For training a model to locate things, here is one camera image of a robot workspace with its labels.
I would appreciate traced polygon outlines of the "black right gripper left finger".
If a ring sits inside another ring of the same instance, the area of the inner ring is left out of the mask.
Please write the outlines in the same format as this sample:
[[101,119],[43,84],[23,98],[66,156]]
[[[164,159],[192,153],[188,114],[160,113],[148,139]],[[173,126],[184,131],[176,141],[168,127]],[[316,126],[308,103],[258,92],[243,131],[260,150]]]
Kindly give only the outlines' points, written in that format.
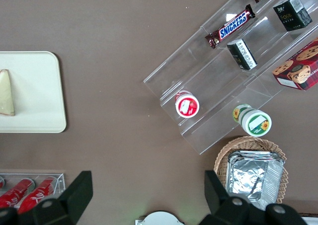
[[58,198],[70,217],[81,217],[93,197],[92,173],[82,171]]

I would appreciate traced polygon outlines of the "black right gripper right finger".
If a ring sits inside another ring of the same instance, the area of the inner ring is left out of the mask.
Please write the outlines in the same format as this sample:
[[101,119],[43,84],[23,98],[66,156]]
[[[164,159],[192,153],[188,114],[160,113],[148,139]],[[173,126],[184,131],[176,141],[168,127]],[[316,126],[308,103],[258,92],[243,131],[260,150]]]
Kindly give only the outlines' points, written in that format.
[[230,195],[213,170],[206,170],[204,194],[211,214],[228,214],[232,208]]

